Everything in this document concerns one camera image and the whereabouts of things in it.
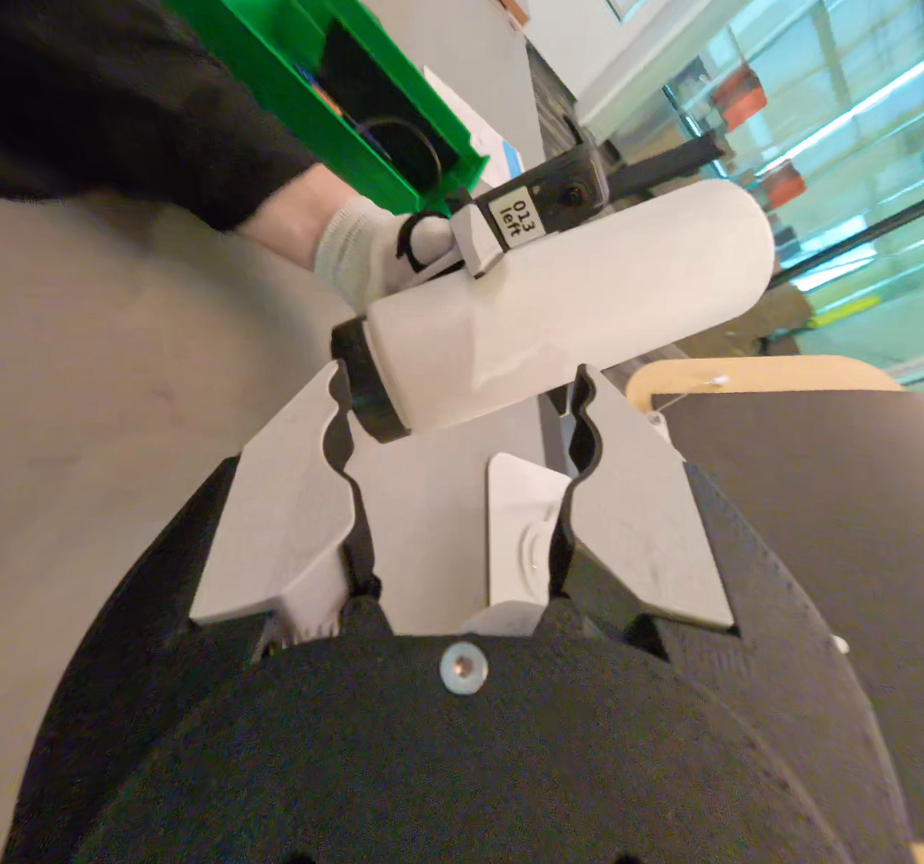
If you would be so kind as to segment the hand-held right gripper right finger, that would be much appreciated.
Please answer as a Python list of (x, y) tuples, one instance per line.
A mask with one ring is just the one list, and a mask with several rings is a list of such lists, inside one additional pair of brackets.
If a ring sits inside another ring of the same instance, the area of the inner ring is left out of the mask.
[(549, 549), (549, 596), (615, 629), (641, 616), (732, 629), (732, 607), (687, 461), (598, 369), (573, 383), (565, 489)]

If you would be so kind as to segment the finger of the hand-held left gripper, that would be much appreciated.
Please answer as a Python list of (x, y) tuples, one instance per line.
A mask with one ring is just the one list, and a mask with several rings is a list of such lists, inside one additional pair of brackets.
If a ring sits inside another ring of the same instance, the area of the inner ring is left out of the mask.
[(484, 277), (502, 260), (502, 244), (475, 202), (454, 212), (449, 224), (464, 266), (473, 278)]

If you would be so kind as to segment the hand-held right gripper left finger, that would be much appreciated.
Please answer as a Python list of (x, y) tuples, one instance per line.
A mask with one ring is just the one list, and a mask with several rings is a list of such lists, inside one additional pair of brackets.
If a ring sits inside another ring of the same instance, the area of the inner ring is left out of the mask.
[(379, 598), (372, 532), (358, 484), (350, 386), (328, 363), (242, 449), (191, 620), (268, 615), (290, 643), (340, 632), (351, 599)]

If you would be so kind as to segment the white bottle with black cap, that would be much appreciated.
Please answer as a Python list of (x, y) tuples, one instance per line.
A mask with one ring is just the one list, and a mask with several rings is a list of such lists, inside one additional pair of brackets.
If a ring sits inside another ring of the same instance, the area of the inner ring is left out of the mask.
[(380, 442), (454, 427), (734, 319), (775, 247), (743, 188), (710, 179), (516, 246), (335, 327), (352, 408)]

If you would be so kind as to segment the green plastic bin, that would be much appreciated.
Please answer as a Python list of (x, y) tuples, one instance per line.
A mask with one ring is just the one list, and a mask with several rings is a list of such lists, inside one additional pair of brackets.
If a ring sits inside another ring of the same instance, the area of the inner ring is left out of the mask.
[(330, 170), (389, 211), (445, 211), (486, 160), (359, 0), (161, 0)]

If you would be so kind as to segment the person's left forearm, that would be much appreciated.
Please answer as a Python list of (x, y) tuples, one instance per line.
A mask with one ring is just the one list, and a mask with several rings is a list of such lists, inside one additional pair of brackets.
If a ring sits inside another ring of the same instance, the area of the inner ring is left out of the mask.
[(1, 0), (2, 199), (166, 202), (310, 270), (355, 191), (156, 0)]

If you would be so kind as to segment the person's left hand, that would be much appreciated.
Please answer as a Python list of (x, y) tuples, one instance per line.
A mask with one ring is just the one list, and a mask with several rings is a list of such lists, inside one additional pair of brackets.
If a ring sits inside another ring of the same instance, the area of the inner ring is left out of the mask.
[(314, 274), (357, 314), (379, 299), (460, 261), (451, 223), (435, 212), (395, 215), (371, 200), (349, 201), (318, 243)]

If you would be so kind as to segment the printed paper sheet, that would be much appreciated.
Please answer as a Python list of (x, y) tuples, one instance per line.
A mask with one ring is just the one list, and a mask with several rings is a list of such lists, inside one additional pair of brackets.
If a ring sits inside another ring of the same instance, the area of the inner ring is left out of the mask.
[(472, 147), (486, 160), (479, 177), (478, 191), (498, 188), (522, 175), (526, 168), (519, 151), (431, 68), (424, 66), (422, 73), (431, 87), (466, 127)]

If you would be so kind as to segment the orange 3D printer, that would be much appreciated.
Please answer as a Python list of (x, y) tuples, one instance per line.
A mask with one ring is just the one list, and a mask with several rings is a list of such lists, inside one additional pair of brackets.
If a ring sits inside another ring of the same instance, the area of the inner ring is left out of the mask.
[(747, 62), (726, 76), (712, 90), (710, 98), (728, 133), (742, 127), (768, 105), (767, 93)]
[(780, 161), (757, 175), (752, 196), (767, 212), (781, 209), (807, 190), (807, 183), (791, 160)]

